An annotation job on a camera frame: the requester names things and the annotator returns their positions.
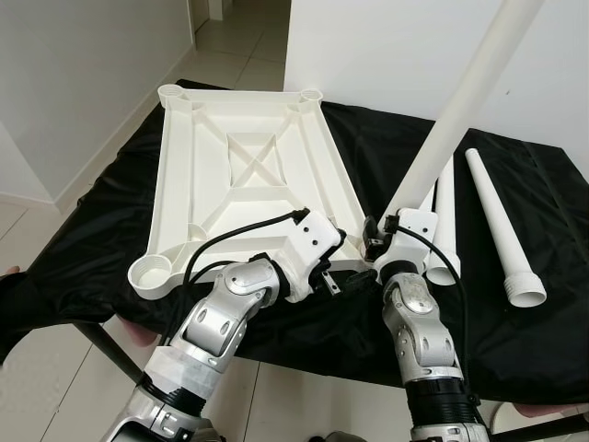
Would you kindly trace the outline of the white plastic table top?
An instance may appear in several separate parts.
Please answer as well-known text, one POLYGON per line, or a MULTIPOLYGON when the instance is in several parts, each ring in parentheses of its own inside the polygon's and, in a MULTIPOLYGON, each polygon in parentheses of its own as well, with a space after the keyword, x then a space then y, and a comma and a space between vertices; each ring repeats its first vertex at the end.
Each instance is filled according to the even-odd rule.
MULTIPOLYGON (((362 207, 319 91, 164 85, 158 94, 165 120, 150 239, 127 273, 139 297, 157 300, 184 281, 210 282, 211 262, 262 253, 276 262, 274 227, 299 210, 320 212, 342 236, 362 236, 362 207)), ((367 266, 364 254, 342 252, 342 244, 329 259, 351 260, 353 271, 367 266)), ((289 282, 291 303, 310 295, 311 277, 289 282)))

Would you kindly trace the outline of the black cloth table cover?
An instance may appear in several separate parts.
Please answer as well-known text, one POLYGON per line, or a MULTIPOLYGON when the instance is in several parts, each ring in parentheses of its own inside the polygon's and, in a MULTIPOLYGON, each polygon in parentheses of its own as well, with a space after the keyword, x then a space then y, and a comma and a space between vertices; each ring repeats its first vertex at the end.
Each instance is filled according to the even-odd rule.
MULTIPOLYGON (((164 111, 144 118, 97 184, 24 273, 0 278, 0 363, 30 330, 106 321, 114 316, 164 332, 177 294, 141 299, 126 281, 147 247, 164 111)), ((464 371, 477 396, 524 404, 589 400, 589 194, 563 150, 468 131, 456 152, 460 306, 437 287, 443 320, 468 326, 464 371), (468 176, 466 151, 479 151, 527 260, 548 297, 515 308, 482 205, 468 176)), ((353 274, 336 274, 341 294, 278 303, 250 320, 238 354, 268 365, 330 378, 399 386, 394 342, 380 319, 379 292, 353 274)))

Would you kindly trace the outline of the grey robot leg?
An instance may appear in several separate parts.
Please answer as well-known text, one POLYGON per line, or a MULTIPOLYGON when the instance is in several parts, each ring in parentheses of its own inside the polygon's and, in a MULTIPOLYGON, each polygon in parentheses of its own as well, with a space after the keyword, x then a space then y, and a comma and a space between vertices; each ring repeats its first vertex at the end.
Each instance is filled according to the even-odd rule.
POLYGON ((207 422, 202 422, 197 429, 192 431, 188 442, 225 442, 225 439, 214 426, 210 426, 207 422))
POLYGON ((367 442, 364 437, 360 437, 346 431, 332 431, 327 436, 313 439, 312 442, 367 442))

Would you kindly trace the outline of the grey robot left leg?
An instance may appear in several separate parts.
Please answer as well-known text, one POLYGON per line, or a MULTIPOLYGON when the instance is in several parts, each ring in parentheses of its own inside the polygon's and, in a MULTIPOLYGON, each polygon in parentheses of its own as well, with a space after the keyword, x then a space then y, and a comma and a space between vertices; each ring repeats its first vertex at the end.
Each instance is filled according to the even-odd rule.
POLYGON ((192 431, 188 442, 225 442, 225 439, 214 426, 210 426, 207 422, 202 422, 197 429, 192 431))

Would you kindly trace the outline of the grey robot right leg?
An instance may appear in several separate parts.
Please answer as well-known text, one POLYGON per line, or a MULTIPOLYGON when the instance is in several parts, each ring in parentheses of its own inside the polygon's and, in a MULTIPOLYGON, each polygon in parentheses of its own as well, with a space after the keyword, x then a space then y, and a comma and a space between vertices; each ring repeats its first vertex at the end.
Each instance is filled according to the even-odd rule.
POLYGON ((367 442, 364 437, 360 437, 346 431, 332 431, 327 436, 313 439, 312 442, 367 442))

